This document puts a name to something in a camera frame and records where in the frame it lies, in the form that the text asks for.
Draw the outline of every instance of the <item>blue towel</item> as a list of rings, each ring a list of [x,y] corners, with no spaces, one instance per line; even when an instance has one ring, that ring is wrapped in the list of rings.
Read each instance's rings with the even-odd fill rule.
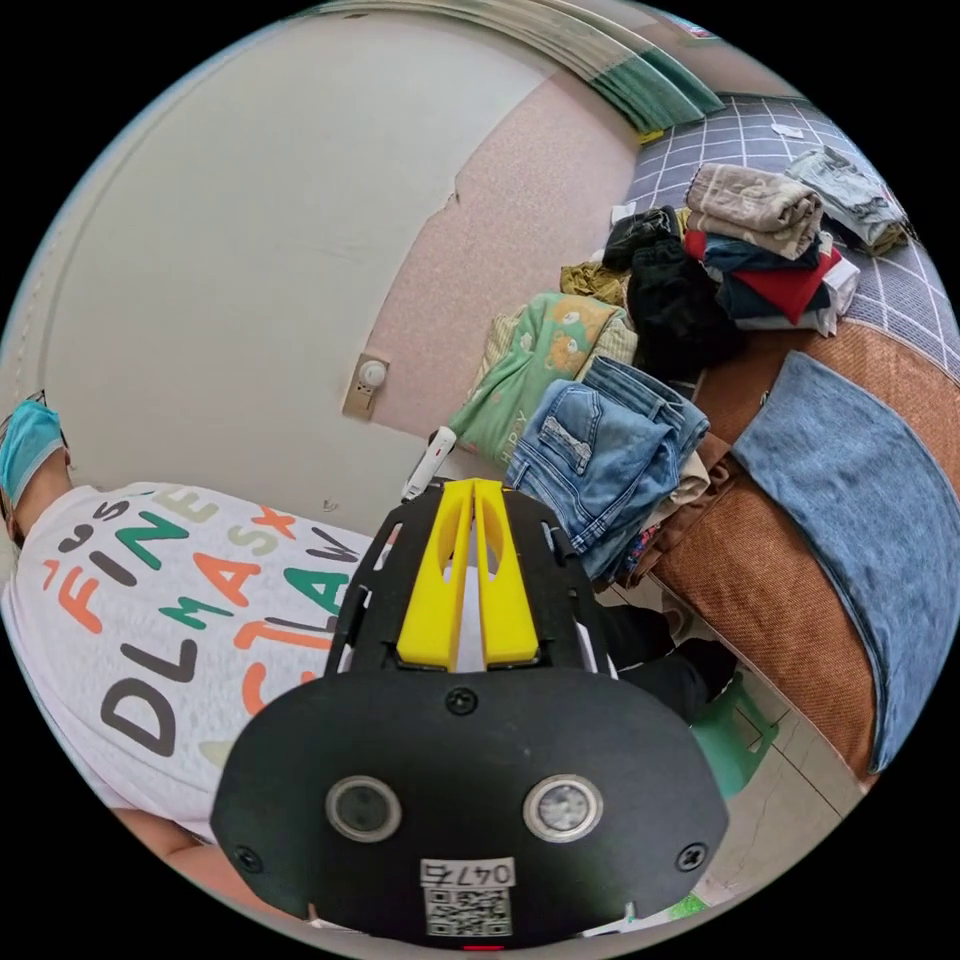
[[[732,453],[798,525],[863,639],[879,773],[913,729],[960,622],[960,501],[897,413],[796,351]]]

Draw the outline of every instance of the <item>leg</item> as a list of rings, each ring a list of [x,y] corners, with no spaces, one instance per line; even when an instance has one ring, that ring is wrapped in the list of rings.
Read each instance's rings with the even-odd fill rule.
[[[666,617],[656,610],[623,604],[599,608],[607,652],[619,673],[673,650]]]
[[[620,673],[620,679],[656,697],[686,724],[694,723],[707,705],[703,677],[679,651],[661,660],[641,663]]]
[[[620,679],[692,724],[727,689],[736,668],[737,658],[722,643],[691,637],[669,656],[620,671]]]

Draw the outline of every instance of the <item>electrical socket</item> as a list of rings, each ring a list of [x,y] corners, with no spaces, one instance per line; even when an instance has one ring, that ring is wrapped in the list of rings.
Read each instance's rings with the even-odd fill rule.
[[[390,362],[383,357],[371,353],[361,353],[357,365],[353,368],[350,387],[343,401],[342,411],[344,416],[356,417],[359,420],[369,420],[373,416],[376,394],[383,388],[374,390],[360,380],[360,368],[370,360],[378,360],[387,368],[388,372],[390,370]]]

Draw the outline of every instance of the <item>blanket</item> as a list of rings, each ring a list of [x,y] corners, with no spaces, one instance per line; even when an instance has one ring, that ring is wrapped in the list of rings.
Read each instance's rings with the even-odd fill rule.
[[[470,396],[450,420],[460,445],[506,469],[544,391],[585,372],[611,322],[604,355],[626,351],[611,359],[632,362],[636,334],[625,320],[619,307],[561,293],[538,294],[513,317],[497,317]]]

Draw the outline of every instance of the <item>jeans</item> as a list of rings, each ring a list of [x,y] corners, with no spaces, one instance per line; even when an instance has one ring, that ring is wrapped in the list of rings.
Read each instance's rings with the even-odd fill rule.
[[[546,503],[592,580],[623,552],[680,482],[707,418],[658,380],[598,357],[582,383],[545,391],[517,443],[506,483]]]
[[[800,154],[784,173],[816,190],[823,199],[823,212],[868,245],[876,243],[891,224],[905,219],[884,196],[883,187],[832,147],[814,147]]]

